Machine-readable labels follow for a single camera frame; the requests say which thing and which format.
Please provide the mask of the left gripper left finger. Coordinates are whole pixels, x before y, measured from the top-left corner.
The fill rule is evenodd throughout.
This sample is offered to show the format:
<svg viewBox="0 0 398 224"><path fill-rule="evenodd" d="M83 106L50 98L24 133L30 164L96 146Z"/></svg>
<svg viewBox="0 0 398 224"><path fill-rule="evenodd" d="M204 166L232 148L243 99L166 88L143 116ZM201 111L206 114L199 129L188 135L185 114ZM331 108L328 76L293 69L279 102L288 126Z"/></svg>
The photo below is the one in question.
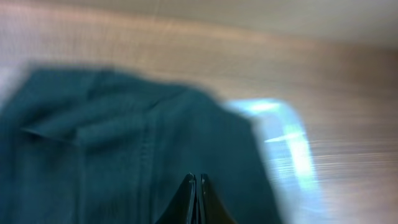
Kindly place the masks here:
<svg viewBox="0 0 398 224"><path fill-rule="evenodd" d="M196 184L196 177L187 174L156 224L196 223Z"/></svg>

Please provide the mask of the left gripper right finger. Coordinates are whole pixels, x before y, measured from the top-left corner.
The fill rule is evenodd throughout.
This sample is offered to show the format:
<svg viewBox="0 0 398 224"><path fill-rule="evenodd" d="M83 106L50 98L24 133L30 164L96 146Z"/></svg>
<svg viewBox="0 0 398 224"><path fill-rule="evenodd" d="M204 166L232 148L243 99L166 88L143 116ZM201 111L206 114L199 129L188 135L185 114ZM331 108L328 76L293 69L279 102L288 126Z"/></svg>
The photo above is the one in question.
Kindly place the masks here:
<svg viewBox="0 0 398 224"><path fill-rule="evenodd" d="M198 186L198 214L202 224L235 224L223 203L217 196L208 175L200 176Z"/></svg>

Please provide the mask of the black garment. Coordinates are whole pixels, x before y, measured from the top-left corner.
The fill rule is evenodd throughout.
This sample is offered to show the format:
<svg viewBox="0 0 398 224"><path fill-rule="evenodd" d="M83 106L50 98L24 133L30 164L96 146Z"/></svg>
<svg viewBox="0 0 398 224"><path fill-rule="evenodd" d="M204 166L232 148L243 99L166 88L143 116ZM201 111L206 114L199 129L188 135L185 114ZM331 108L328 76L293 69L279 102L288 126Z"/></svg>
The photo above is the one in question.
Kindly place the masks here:
<svg viewBox="0 0 398 224"><path fill-rule="evenodd" d="M2 223L155 223L183 179L281 223L249 120L189 86L36 68L1 110Z"/></svg>

